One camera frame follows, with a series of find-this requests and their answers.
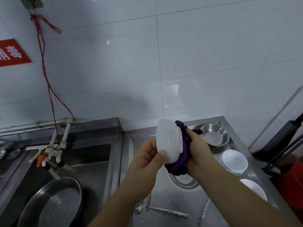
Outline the person's left hand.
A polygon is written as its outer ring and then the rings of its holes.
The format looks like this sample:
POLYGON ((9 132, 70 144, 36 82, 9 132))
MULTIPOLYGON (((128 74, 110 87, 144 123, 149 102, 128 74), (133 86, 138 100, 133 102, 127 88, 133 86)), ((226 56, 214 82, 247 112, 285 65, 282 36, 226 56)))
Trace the person's left hand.
POLYGON ((160 151, 157 150, 155 139, 145 141, 132 160, 127 174, 120 185, 127 185, 129 187, 154 187, 157 174, 149 174, 147 172, 147 166, 158 152, 160 151))

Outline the white ceramic bowl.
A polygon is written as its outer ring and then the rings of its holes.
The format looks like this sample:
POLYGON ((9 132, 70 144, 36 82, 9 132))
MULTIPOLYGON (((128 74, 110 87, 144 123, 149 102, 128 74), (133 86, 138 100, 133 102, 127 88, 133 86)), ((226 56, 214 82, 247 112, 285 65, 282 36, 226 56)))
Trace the white ceramic bowl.
POLYGON ((183 152, 183 139, 180 127, 173 120, 161 119, 156 128, 157 150, 167 153, 164 164, 175 163, 183 152))

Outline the purple cleaning cloth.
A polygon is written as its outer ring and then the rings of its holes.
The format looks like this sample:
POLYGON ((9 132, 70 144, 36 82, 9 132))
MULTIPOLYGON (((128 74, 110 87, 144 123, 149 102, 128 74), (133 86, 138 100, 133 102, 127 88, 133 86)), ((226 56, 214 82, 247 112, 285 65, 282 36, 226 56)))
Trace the purple cleaning cloth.
MULTIPOLYGON (((182 121, 175 121, 176 125, 180 127, 183 139, 183 152, 179 159, 172 164, 164 164, 167 171, 175 176, 185 175, 188 172, 188 161, 191 157, 190 153, 190 143, 191 138, 186 132, 187 126, 184 125, 182 121)), ((201 135, 202 131, 200 129, 192 129, 196 134, 201 135)))

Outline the person's left forearm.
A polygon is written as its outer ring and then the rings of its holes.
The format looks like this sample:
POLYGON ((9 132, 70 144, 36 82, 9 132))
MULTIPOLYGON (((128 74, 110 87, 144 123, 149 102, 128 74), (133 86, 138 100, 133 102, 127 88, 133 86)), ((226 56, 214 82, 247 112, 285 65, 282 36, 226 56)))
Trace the person's left forearm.
POLYGON ((136 204, 152 189, 151 186, 120 185, 87 227, 127 227, 136 204))

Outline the person's right forearm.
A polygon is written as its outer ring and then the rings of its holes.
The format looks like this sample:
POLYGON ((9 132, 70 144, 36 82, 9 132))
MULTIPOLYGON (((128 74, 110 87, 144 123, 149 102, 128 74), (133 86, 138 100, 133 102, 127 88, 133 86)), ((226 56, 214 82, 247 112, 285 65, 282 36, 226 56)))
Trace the person's right forearm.
POLYGON ((215 159, 193 175, 230 227, 300 227, 225 170, 215 159))

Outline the small stainless steel bowl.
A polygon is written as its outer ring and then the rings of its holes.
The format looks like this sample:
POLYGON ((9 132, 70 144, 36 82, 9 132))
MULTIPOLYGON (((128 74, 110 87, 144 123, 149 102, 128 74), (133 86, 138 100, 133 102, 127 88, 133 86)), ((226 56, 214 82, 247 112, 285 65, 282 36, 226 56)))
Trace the small stainless steel bowl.
POLYGON ((202 131, 200 136, 208 145, 221 147, 226 145, 230 140, 227 131, 215 123, 204 124, 200 130, 202 131))

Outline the stainless steel sink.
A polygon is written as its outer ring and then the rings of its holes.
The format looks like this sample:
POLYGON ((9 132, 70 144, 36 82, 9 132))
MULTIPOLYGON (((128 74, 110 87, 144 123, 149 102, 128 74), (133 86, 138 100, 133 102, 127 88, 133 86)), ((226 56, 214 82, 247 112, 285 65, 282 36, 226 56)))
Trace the stainless steel sink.
MULTIPOLYGON (((215 123, 223 127, 230 139, 229 142, 220 147, 211 146, 214 158, 219 162, 225 150, 234 149, 242 153, 248 160, 248 168, 238 176, 238 179, 249 179, 257 183, 265 192, 267 202, 294 221, 300 223, 296 215, 287 205, 285 200, 274 187, 268 176, 260 168, 257 161, 252 157, 244 143, 240 140, 233 128, 223 116, 185 121, 180 120, 191 129, 200 129, 204 124, 215 123)), ((130 162, 138 152, 141 145, 149 138, 156 138, 156 127, 135 129, 127 131, 123 135, 122 163, 120 182, 124 179, 130 162)), ((163 166, 157 174, 156 184, 150 195, 150 206, 172 211, 178 211, 191 215, 190 219, 178 217, 161 211, 143 209, 139 214, 134 213, 129 226, 132 227, 229 227, 220 212, 210 202, 203 221, 199 224, 202 214, 209 198, 199 185, 190 184, 190 188, 183 188, 176 184, 166 168, 163 166)))
MULTIPOLYGON (((70 172, 48 164, 61 177, 77 179, 82 187, 83 206, 79 217, 69 227, 86 227, 117 189, 120 181, 123 131, 117 118, 85 122, 72 127, 62 160, 73 167, 70 172)), ((0 227, 17 227, 28 201, 47 183, 55 180, 44 168, 29 163, 36 150, 26 151, 10 166, 0 180, 0 227)))

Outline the stack of white bowls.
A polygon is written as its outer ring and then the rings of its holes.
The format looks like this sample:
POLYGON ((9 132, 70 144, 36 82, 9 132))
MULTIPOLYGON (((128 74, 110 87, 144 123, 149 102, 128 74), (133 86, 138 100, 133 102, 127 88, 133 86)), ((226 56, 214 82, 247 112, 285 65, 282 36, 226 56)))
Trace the stack of white bowls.
POLYGON ((222 153, 220 163, 227 171, 236 176, 241 175, 248 168, 248 160, 246 157, 233 149, 226 150, 222 153))

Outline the stainless steel spoon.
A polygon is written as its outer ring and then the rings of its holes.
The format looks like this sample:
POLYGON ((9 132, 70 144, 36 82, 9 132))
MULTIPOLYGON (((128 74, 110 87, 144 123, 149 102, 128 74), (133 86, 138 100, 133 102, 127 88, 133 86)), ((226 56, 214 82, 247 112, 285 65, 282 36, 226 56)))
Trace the stainless steel spoon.
POLYGON ((157 207, 146 207, 147 210, 156 210, 156 211, 160 211, 163 213, 168 213, 168 214, 172 214, 178 217, 182 217, 182 218, 187 218, 187 219, 191 219, 191 215, 190 214, 186 214, 186 213, 181 213, 181 212, 177 212, 177 211, 173 211, 173 210, 167 210, 167 209, 162 209, 162 208, 157 208, 157 207))
POLYGON ((204 219, 204 217, 205 217, 205 215, 206 215, 206 213, 207 213, 207 210, 208 210, 208 207, 209 207, 209 205, 210 205, 210 202, 211 202, 211 200, 208 199, 208 201, 207 201, 207 203, 206 203, 206 206, 204 207, 204 209, 203 209, 203 211, 202 211, 202 213, 201 213, 201 215, 200 215, 200 217, 199 217, 198 225, 201 225, 201 223, 202 223, 202 221, 203 221, 203 219, 204 219))
POLYGON ((144 208, 146 208, 146 211, 149 210, 150 196, 151 196, 151 193, 145 199, 143 199, 142 201, 138 202, 135 205, 135 208, 134 208, 135 214, 141 213, 144 208))

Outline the white plastic faucet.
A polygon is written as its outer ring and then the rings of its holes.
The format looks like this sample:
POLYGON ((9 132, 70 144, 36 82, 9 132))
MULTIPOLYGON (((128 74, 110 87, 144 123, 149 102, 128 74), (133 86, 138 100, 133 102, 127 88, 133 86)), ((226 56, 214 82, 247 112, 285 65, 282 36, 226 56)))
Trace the white plastic faucet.
POLYGON ((56 180, 60 180, 60 176, 48 164, 48 162, 50 162, 52 158, 55 158, 57 167, 64 168, 70 172, 76 172, 76 170, 73 167, 69 166, 62 160, 63 151, 67 149, 67 144, 68 144, 67 137, 69 134, 69 130, 71 125, 74 123, 76 123, 75 119, 68 118, 63 120, 63 123, 61 125, 58 126, 55 125, 55 132, 53 133, 51 141, 48 145, 35 145, 35 146, 26 147, 25 148, 26 151, 31 151, 31 150, 37 151, 36 154, 29 160, 29 163, 33 163, 35 160, 37 160, 36 167, 44 168, 56 180), (55 144, 55 139, 59 137, 59 135, 57 134, 57 128, 61 128, 62 126, 65 127, 62 140, 58 141, 58 143, 55 144))

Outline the orange plastic bucket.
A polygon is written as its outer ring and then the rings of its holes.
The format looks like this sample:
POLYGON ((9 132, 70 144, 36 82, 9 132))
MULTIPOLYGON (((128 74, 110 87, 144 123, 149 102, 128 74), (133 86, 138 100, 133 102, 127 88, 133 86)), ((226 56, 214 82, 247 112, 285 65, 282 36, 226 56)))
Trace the orange plastic bucket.
POLYGON ((303 224, 303 162, 294 163, 288 172, 275 181, 275 186, 303 224))

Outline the large stainless steel basin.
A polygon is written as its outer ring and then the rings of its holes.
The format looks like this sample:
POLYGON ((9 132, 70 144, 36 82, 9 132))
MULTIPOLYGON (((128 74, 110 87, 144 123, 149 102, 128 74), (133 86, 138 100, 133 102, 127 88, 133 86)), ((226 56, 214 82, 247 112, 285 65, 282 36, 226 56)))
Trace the large stainless steel basin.
POLYGON ((32 196, 21 212, 17 227, 69 227, 79 217, 82 206, 80 182, 63 176, 32 196))

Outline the white water pipe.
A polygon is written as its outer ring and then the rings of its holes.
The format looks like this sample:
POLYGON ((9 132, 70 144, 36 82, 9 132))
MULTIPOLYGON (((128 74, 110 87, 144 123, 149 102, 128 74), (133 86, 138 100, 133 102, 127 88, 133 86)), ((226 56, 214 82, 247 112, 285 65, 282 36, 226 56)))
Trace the white water pipe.
POLYGON ((29 124, 29 125, 22 125, 22 126, 12 126, 12 127, 7 127, 7 128, 1 128, 0 129, 0 134, 2 136, 5 136, 10 133, 12 134, 18 134, 18 133, 26 133, 26 132, 31 132, 31 131, 37 131, 40 129, 50 129, 50 128, 55 128, 55 126, 62 126, 67 123, 74 123, 74 119, 72 118, 65 118, 62 120, 57 120, 53 122, 38 122, 34 124, 29 124))

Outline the grey wall pipe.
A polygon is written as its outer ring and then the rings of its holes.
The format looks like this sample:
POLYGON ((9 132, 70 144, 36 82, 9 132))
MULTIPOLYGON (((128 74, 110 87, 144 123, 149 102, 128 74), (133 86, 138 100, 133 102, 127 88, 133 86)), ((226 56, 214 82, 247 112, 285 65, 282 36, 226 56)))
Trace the grey wall pipe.
POLYGON ((302 91, 303 85, 298 87, 298 89, 293 93, 293 95, 286 101, 286 103, 282 106, 282 108, 270 119, 264 129, 258 134, 258 136, 254 139, 252 144, 248 146, 248 150, 252 148, 253 145, 262 137, 262 135, 266 132, 266 130, 272 125, 273 122, 280 116, 280 114, 288 107, 288 105, 297 97, 297 95, 302 91))

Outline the wall socket box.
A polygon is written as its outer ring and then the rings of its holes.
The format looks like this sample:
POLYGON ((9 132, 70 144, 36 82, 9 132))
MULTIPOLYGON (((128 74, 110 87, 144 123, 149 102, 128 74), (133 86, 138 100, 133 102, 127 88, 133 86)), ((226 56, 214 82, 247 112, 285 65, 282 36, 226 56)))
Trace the wall socket box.
POLYGON ((34 10, 38 8, 43 8, 43 3, 41 0, 20 0, 25 9, 34 10))

